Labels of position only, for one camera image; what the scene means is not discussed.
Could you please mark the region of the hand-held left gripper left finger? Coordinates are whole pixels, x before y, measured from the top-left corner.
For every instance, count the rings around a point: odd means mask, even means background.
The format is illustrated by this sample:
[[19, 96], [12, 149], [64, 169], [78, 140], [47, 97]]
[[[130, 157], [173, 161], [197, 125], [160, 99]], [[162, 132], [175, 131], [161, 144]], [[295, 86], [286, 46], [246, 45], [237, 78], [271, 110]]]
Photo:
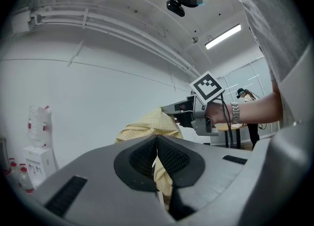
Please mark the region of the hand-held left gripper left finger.
[[51, 224], [171, 226], [152, 177], [157, 137], [97, 148], [47, 178], [34, 193]]

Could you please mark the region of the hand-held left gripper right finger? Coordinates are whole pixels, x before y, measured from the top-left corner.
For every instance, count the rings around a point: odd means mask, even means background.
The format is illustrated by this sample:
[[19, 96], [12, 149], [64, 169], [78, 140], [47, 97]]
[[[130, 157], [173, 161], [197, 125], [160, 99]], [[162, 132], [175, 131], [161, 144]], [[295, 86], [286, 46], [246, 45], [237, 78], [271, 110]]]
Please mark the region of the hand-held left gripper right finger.
[[251, 152], [159, 135], [157, 155], [173, 181], [169, 213], [178, 221], [218, 198], [243, 169]]

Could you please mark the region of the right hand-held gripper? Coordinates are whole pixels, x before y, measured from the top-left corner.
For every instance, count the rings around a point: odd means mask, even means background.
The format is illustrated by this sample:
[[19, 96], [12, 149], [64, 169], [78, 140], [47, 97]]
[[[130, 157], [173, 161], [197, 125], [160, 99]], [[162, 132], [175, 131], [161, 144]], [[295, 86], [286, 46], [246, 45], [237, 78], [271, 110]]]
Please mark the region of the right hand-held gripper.
[[218, 136], [207, 113], [208, 105], [224, 93], [218, 81], [207, 71], [190, 84], [194, 100], [163, 106], [162, 112], [171, 116], [183, 127], [193, 127], [198, 136]]

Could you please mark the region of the yellow clothes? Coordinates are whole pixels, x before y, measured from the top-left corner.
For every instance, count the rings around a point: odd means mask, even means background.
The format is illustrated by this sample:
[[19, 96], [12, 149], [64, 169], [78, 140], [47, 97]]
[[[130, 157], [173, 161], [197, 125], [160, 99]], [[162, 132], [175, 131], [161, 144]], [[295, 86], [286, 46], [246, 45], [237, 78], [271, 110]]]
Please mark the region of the yellow clothes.
[[[150, 135], [168, 135], [180, 139], [183, 138], [174, 117], [168, 116], [158, 107], [121, 130], [115, 139], [115, 143]], [[159, 158], [155, 159], [154, 182], [159, 193], [163, 195], [164, 208], [168, 211], [173, 181]]]

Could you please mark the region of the person's right forearm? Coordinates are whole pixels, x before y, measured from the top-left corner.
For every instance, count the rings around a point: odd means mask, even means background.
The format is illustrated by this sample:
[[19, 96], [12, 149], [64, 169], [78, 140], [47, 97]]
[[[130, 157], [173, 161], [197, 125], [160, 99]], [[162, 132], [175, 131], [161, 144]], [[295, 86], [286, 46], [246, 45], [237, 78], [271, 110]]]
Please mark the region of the person's right forearm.
[[239, 105], [239, 122], [245, 124], [268, 124], [283, 118], [283, 106], [279, 92]]

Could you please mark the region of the person's right hand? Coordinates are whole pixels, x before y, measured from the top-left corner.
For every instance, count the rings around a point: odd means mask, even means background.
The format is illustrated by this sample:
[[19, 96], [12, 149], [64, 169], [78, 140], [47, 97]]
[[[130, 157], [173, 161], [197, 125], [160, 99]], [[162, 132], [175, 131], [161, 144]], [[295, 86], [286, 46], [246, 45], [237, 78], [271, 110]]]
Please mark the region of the person's right hand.
[[206, 116], [210, 118], [212, 125], [231, 122], [233, 120], [232, 106], [230, 103], [224, 105], [222, 102], [209, 102]]

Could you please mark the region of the round wooden table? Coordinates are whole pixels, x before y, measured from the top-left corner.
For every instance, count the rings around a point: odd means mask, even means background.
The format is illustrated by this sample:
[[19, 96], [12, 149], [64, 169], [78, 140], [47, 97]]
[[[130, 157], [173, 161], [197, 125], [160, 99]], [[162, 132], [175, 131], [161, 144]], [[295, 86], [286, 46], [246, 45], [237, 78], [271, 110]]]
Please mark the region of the round wooden table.
[[[231, 131], [235, 131], [236, 135], [236, 148], [240, 149], [241, 148], [241, 135], [240, 135], [240, 129], [247, 127], [247, 124], [237, 124], [237, 125], [231, 125]], [[227, 148], [234, 148], [234, 143], [231, 142], [230, 135], [229, 135], [229, 127], [228, 124], [223, 123], [223, 124], [216, 124], [215, 128], [218, 131], [223, 131], [224, 132], [224, 138], [225, 138], [225, 147]]]

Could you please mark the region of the silver wristwatch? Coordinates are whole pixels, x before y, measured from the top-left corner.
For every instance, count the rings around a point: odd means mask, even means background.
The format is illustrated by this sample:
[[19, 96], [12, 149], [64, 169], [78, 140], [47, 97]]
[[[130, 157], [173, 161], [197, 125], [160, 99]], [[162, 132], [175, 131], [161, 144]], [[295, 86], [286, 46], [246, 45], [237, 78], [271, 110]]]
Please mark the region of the silver wristwatch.
[[232, 108], [232, 124], [238, 124], [240, 120], [240, 109], [237, 102], [231, 103]]

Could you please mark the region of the white water dispenser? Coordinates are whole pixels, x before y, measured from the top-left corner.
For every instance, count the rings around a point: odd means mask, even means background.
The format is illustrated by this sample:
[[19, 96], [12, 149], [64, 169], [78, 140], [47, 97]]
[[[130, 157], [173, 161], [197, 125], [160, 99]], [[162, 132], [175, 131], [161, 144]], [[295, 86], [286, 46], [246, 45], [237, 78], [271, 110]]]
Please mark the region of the white water dispenser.
[[34, 189], [57, 170], [53, 150], [50, 148], [25, 147], [23, 156]]

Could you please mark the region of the clear red-capped water bottle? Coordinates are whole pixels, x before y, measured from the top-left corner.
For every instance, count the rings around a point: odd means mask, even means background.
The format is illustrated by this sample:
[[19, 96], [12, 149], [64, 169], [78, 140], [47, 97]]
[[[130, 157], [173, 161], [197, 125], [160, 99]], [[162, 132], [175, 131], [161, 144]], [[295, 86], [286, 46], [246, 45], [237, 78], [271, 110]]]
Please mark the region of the clear red-capped water bottle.
[[27, 172], [26, 164], [20, 164], [19, 183], [20, 186], [26, 191], [26, 193], [31, 194], [34, 191], [33, 185]]
[[9, 158], [10, 163], [10, 174], [13, 179], [17, 180], [19, 177], [17, 163], [14, 158]]

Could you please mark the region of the glass partition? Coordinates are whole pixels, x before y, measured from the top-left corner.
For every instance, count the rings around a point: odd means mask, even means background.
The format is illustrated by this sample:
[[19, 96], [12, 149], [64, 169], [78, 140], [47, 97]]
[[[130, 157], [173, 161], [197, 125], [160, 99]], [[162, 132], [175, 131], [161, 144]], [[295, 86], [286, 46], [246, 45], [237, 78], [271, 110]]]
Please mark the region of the glass partition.
[[[240, 88], [252, 92], [257, 100], [272, 92], [268, 65], [263, 57], [219, 77], [218, 82], [225, 88], [223, 96], [226, 103], [232, 101], [244, 103], [244, 98], [236, 97], [237, 90]], [[258, 134], [262, 139], [273, 135], [278, 129], [280, 129], [279, 122], [262, 124], [258, 127]], [[239, 129], [239, 132], [241, 143], [251, 143], [247, 126]]]

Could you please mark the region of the long ceiling light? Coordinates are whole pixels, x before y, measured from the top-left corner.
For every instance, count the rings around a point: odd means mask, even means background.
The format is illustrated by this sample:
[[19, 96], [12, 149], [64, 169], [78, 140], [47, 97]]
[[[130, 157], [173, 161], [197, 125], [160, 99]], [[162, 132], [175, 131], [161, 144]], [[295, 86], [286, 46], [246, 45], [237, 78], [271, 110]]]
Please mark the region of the long ceiling light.
[[237, 25], [233, 26], [232, 28], [230, 28], [229, 30], [225, 31], [224, 33], [220, 34], [219, 36], [208, 41], [205, 44], [205, 47], [207, 50], [209, 50], [209, 49], [213, 48], [214, 46], [216, 46], [217, 44], [221, 43], [222, 41], [228, 39], [229, 37], [231, 37], [232, 35], [240, 32], [240, 31], [241, 31], [241, 24], [237, 24]]

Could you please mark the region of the large clear water jug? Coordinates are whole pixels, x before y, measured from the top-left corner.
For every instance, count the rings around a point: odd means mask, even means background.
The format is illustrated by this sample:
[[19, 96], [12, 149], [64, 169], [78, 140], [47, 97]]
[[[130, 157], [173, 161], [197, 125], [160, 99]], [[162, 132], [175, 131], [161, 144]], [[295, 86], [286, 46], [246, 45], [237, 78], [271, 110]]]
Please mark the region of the large clear water jug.
[[32, 146], [37, 148], [52, 147], [52, 112], [50, 107], [29, 107], [27, 135]]

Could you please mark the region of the white ceiling pipes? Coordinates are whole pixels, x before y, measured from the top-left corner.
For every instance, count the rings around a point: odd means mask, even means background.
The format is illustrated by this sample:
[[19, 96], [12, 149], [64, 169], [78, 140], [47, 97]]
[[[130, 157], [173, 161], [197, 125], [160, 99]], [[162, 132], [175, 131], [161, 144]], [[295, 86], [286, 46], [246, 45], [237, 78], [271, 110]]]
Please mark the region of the white ceiling pipes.
[[74, 11], [43, 8], [32, 12], [28, 7], [22, 7], [13, 11], [9, 15], [9, 20], [15, 33], [30, 31], [35, 26], [48, 24], [70, 25], [102, 32], [147, 50], [183, 70], [193, 78], [200, 76], [194, 65], [190, 64], [160, 40], [130, 24], [89, 12], [88, 9], [85, 11]]

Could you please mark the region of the person's grey shirt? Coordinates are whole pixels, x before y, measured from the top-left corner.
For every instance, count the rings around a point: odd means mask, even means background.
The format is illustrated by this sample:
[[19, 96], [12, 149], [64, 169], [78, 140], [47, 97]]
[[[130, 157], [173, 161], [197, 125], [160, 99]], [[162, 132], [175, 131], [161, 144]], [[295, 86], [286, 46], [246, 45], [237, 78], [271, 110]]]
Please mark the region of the person's grey shirt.
[[239, 0], [277, 84], [297, 65], [312, 40], [292, 0]]

